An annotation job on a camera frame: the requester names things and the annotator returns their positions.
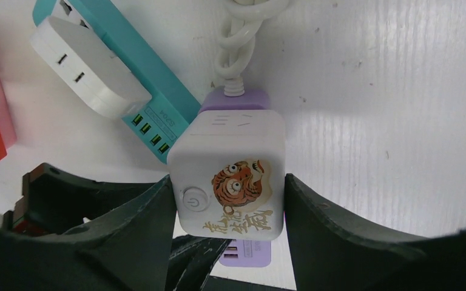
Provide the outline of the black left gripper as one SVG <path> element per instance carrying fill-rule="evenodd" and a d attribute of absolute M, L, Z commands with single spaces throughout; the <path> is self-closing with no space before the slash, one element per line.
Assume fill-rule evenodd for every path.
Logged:
<path fill-rule="evenodd" d="M 152 183 L 103 182 L 42 163 L 22 177 L 21 197 L 2 216 L 14 235 L 62 235 L 135 199 Z"/>

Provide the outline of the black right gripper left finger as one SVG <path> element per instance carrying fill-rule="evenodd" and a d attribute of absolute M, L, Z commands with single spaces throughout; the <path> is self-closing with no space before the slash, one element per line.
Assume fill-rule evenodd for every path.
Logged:
<path fill-rule="evenodd" d="M 0 230 L 0 290 L 163 290 L 175 224 L 169 177 L 62 235 Z"/>

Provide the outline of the teal power strip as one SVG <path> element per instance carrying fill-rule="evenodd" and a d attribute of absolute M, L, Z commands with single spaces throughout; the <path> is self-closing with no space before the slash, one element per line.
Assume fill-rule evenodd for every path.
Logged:
<path fill-rule="evenodd" d="M 33 21 L 40 25 L 60 12 L 92 29 L 152 95 L 139 113 L 123 121 L 165 163 L 176 140 L 198 115 L 200 103 L 112 1 L 36 1 Z"/>

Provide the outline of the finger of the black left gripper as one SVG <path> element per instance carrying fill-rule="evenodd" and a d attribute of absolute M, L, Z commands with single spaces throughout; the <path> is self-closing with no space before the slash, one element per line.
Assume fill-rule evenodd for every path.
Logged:
<path fill-rule="evenodd" d="M 230 239 L 192 235 L 172 240 L 166 276 L 166 290 L 202 290 Z"/>

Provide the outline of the white plug adapter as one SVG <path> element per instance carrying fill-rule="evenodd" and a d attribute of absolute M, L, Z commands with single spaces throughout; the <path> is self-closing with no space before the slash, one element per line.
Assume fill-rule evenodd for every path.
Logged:
<path fill-rule="evenodd" d="M 89 28 L 55 16 L 30 38 L 37 54 L 94 112 L 109 119 L 138 113 L 152 95 Z"/>

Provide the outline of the white tiger cube socket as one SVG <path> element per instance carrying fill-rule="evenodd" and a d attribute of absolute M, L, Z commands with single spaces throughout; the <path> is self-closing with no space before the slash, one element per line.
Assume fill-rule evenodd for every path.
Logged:
<path fill-rule="evenodd" d="M 210 238 L 278 238 L 285 141 L 285 121 L 273 110 L 199 113 L 167 156 L 181 228 Z"/>

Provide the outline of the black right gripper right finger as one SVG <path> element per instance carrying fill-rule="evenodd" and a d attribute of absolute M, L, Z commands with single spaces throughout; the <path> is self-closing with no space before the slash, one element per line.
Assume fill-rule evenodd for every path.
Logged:
<path fill-rule="evenodd" d="M 369 221 L 285 178 L 298 290 L 466 290 L 466 229 L 426 238 Z"/>

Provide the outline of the purple power strip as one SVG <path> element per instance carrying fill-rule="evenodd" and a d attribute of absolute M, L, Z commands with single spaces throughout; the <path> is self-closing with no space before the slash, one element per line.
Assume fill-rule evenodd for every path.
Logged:
<path fill-rule="evenodd" d="M 246 91 L 238 97 L 228 97 L 222 89 L 210 92 L 201 105 L 200 112 L 209 110 L 263 110 L 270 108 L 269 95 L 260 89 Z M 232 240 L 219 258 L 226 267 L 267 267 L 271 263 L 271 242 Z"/>

